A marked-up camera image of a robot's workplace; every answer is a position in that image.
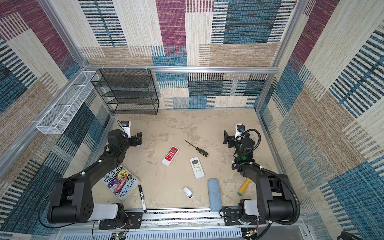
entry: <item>beige tabletop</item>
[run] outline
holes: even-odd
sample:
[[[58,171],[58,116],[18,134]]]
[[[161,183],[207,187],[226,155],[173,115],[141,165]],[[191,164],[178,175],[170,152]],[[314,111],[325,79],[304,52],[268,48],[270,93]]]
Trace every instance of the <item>beige tabletop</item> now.
[[[223,144],[224,130],[235,134],[235,124],[245,129],[259,130],[262,140],[253,152],[256,162],[277,172],[276,164],[253,109],[220,110],[159,110],[157,115],[117,115],[118,120],[132,121],[131,134],[143,132],[142,145],[130,147],[122,165],[141,182],[147,208],[209,207],[208,180],[216,178],[220,184],[223,206],[236,206],[240,199],[255,199],[256,186],[250,182],[242,197],[238,190],[246,181],[231,169],[234,148]],[[251,132],[257,141],[257,135]],[[196,147],[209,153],[200,155]],[[172,146],[180,149],[170,166],[161,163]],[[200,159],[205,177],[196,179],[189,159]],[[188,187],[193,198],[183,192]],[[99,181],[92,189],[94,202],[117,203],[119,199]],[[126,209],[140,209],[139,190],[135,189],[123,202]]]

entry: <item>remote control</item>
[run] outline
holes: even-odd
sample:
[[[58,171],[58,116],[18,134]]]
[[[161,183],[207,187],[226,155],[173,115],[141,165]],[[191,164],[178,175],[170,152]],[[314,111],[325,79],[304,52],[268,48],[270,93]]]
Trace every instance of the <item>remote control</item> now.
[[[198,157],[191,158],[189,160],[191,162],[191,166],[193,169],[193,172],[195,174],[196,179],[200,179],[205,176],[203,172],[203,168],[201,167],[200,160]]]
[[[167,155],[161,161],[161,163],[164,164],[165,166],[169,166],[170,163],[173,161],[173,159],[175,159],[178,152],[179,152],[179,149],[175,146],[172,146],[168,151]]]

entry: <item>whiteboard marker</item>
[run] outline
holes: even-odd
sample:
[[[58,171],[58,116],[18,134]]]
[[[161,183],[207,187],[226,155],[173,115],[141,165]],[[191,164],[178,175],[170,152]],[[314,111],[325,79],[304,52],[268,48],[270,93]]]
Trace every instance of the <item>whiteboard marker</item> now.
[[[147,212],[147,206],[145,206],[145,199],[144,199],[143,189],[141,188],[141,185],[139,185],[139,192],[141,197],[141,205],[143,206],[143,211]]]

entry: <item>black mesh shelf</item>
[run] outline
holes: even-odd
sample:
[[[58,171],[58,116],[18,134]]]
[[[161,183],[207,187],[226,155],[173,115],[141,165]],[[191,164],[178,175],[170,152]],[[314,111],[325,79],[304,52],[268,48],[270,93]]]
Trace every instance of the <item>black mesh shelf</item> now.
[[[157,114],[159,98],[151,71],[99,69],[92,81],[113,114]]]

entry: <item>comic book cover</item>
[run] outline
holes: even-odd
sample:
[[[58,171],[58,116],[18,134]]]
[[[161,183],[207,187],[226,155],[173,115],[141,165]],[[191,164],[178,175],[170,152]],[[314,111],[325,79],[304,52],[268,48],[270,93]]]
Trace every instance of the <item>comic book cover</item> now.
[[[122,165],[107,173],[102,181],[121,201],[124,201],[140,182]]]

